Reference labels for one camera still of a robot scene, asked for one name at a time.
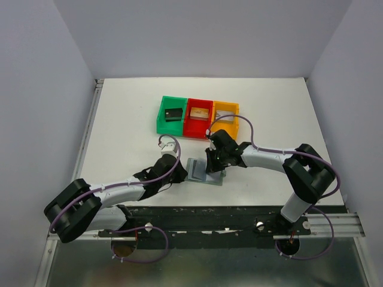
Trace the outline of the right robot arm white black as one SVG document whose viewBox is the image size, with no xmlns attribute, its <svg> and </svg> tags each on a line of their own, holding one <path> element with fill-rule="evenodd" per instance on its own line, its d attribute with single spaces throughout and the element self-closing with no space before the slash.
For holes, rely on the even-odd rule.
<svg viewBox="0 0 383 287">
<path fill-rule="evenodd" d="M 300 217 L 315 205 L 336 179 L 335 171 L 308 144 L 296 149 L 272 152 L 255 148 L 251 142 L 236 143 L 225 130 L 208 135 L 210 147 L 205 150 L 206 173 L 227 167 L 259 167 L 285 174 L 293 194 L 281 208 L 275 220 L 276 229 L 289 234 L 297 227 Z"/>
</svg>

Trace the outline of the sage green card holder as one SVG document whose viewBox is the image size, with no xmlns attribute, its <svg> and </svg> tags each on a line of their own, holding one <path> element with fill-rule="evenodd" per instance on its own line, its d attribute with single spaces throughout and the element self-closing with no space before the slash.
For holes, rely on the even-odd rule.
<svg viewBox="0 0 383 287">
<path fill-rule="evenodd" d="M 207 173 L 206 172 L 206 180 L 205 181 L 198 181 L 198 180 L 193 179 L 192 178 L 192 165 L 193 165 L 193 162 L 195 160 L 204 160 L 204 159 L 202 159 L 202 158 L 189 158 L 187 160 L 187 167 L 186 167 L 187 177 L 186 177 L 186 181 L 197 182 L 197 183 L 201 183 L 201 184 L 210 184 L 210 185 L 222 186 L 223 179 L 226 176 L 226 172 L 225 171 L 220 171 L 220 172 L 215 172 L 215 173 Z"/>
</svg>

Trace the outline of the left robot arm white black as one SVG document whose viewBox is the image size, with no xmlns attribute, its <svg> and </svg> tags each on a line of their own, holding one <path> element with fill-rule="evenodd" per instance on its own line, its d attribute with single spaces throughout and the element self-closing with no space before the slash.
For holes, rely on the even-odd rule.
<svg viewBox="0 0 383 287">
<path fill-rule="evenodd" d="M 90 185 L 83 178 L 72 181 L 44 209 L 50 232 L 69 243 L 87 230 L 96 230 L 97 213 L 126 201 L 141 201 L 160 193 L 163 186 L 180 184 L 188 173 L 173 155 L 165 154 L 154 166 L 112 184 Z"/>
</svg>

